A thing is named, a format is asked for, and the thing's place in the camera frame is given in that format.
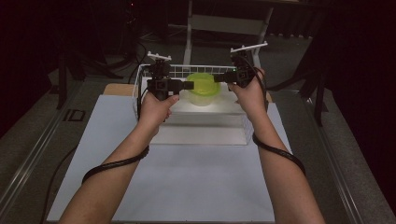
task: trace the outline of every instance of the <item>white paper sheet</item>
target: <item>white paper sheet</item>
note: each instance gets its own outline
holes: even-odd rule
[[[101,95],[48,220],[59,220],[81,184],[136,124],[134,99]],[[269,116],[289,147],[276,105]],[[113,220],[161,222],[274,221],[257,147],[152,145]]]

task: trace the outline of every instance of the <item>human hand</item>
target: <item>human hand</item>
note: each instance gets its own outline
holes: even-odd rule
[[[153,137],[158,133],[160,125],[172,114],[170,110],[179,99],[178,95],[168,97],[164,101],[158,100],[151,92],[146,93],[140,110],[138,125],[144,126],[148,134]]]
[[[264,70],[260,70],[262,73],[258,72],[258,75],[260,79],[262,79],[262,74],[265,73]],[[237,103],[239,103],[242,109],[247,113],[247,117],[250,121],[253,122],[255,118],[266,113],[262,88],[257,78],[254,77],[245,88],[241,88],[233,83],[229,83],[228,88],[238,97]]]

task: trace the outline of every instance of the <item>metal stand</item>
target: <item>metal stand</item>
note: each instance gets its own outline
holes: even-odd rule
[[[184,65],[191,63],[191,32],[206,30],[214,32],[235,33],[243,35],[257,35],[258,44],[264,43],[265,34],[274,8],[269,7],[264,21],[225,18],[216,16],[204,16],[192,14],[192,0],[189,1],[189,17],[187,19],[187,43],[184,51]],[[254,66],[261,67],[259,59],[260,49],[252,51]]]

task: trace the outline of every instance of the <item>yellow-green bowl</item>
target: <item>yellow-green bowl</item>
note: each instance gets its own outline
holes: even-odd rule
[[[220,83],[208,73],[191,74],[187,81],[194,82],[194,90],[189,91],[189,100],[194,105],[210,105],[221,90]]]

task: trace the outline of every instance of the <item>forearm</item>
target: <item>forearm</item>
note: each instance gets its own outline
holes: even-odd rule
[[[261,142],[286,150],[266,113],[255,117],[252,122],[255,134]],[[276,223],[324,223],[300,168],[294,162],[263,148],[259,148],[259,155]]]
[[[136,128],[103,162],[122,161],[139,155],[152,134]],[[88,178],[67,206],[60,223],[109,223],[130,184],[138,162],[106,170]]]

